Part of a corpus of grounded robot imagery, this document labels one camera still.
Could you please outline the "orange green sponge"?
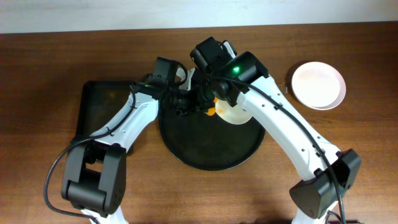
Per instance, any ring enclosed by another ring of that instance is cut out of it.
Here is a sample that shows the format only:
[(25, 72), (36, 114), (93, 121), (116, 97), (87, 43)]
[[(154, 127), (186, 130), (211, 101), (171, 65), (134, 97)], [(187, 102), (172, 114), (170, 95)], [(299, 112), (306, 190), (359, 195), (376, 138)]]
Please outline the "orange green sponge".
[[(215, 99), (213, 100), (214, 103), (217, 103), (217, 101), (218, 101), (217, 98), (215, 98)], [(212, 108), (209, 108), (205, 114), (207, 114), (208, 116), (213, 116), (215, 113), (216, 113), (216, 108), (215, 108), (215, 106), (214, 106), (214, 107), (212, 107)]]

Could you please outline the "white plate with ketchup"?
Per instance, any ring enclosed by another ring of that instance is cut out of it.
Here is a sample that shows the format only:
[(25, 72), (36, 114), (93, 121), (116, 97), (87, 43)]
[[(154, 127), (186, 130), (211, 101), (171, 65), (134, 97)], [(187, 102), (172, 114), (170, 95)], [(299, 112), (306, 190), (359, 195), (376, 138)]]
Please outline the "white plate with ketchup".
[(247, 123), (252, 116), (239, 105), (230, 106), (227, 101), (217, 100), (215, 103), (216, 114), (230, 124), (241, 125)]

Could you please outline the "pink plate with ketchup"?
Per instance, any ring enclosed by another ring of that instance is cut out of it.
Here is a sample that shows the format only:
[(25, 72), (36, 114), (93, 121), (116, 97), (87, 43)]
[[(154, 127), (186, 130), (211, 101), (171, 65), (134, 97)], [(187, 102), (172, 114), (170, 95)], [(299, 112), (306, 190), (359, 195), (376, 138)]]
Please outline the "pink plate with ketchup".
[(341, 73), (323, 62), (307, 62), (292, 75), (292, 91), (303, 105), (309, 105), (316, 96), (336, 97), (346, 94), (346, 83)]

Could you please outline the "light blue plate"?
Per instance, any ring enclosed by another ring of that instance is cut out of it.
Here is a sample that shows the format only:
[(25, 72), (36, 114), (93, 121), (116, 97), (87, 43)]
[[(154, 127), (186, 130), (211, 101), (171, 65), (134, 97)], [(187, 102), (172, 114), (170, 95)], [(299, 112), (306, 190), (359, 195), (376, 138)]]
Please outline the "light blue plate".
[(345, 94), (337, 95), (335, 98), (326, 95), (316, 96), (310, 101), (308, 107), (314, 110), (331, 110), (339, 106), (345, 96)]

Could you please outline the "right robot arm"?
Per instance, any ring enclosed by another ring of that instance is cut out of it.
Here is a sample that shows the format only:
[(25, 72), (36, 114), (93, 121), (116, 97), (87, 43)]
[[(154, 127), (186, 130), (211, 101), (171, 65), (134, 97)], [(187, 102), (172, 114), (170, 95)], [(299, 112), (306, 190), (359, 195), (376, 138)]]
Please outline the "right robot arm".
[(301, 180), (289, 190), (298, 210), (293, 223), (346, 223), (343, 197), (361, 158), (320, 135), (289, 103), (268, 69), (252, 53), (238, 55), (227, 41), (205, 39), (190, 52), (217, 99), (252, 116), (284, 150)]

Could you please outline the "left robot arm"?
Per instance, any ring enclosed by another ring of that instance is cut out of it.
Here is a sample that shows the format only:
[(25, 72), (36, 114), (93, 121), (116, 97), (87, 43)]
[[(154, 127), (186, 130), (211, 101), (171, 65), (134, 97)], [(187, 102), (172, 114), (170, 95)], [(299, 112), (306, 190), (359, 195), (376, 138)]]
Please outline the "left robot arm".
[(158, 117), (161, 106), (179, 113), (213, 106), (196, 77), (208, 62), (195, 60), (187, 70), (175, 60), (159, 57), (155, 70), (129, 87), (123, 107), (102, 128), (72, 142), (62, 154), (67, 163), (61, 196), (78, 209), (75, 216), (91, 223), (125, 223), (121, 202), (126, 189), (126, 158), (143, 129)]

